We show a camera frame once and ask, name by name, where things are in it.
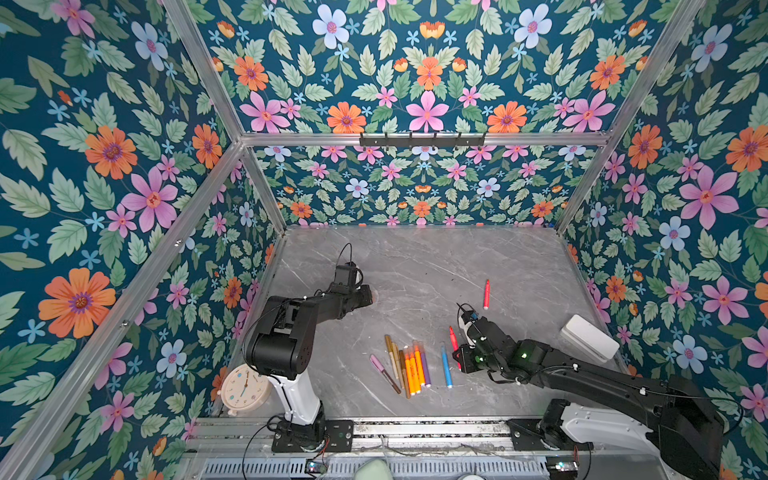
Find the marble surface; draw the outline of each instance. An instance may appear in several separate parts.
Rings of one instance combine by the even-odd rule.
[[[485,372],[461,373],[454,362],[454,387],[448,389],[442,372],[440,342],[450,351],[456,303],[482,311],[486,279],[491,280],[491,302],[483,313],[509,336],[537,339],[584,358],[560,329],[576,313],[603,326],[553,229],[344,227],[289,230],[286,239],[270,295],[325,289],[348,241],[365,282],[376,291],[373,305],[317,327],[308,372],[329,417],[540,415],[550,399],[579,401],[550,389],[496,385]],[[374,370],[371,353],[392,373],[385,334],[400,348],[414,339],[424,342],[432,388],[406,399]],[[617,369],[613,362],[606,366]],[[281,411],[273,392],[250,416]]]

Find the white round object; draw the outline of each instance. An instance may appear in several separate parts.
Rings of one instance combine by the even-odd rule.
[[[219,390],[230,416],[260,407],[270,397],[272,384],[248,365],[240,365],[227,375]]]

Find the alarm clock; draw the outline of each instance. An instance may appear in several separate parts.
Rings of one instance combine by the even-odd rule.
[[[270,397],[272,384],[248,365],[240,365],[227,375],[219,390],[230,416],[260,407]]]

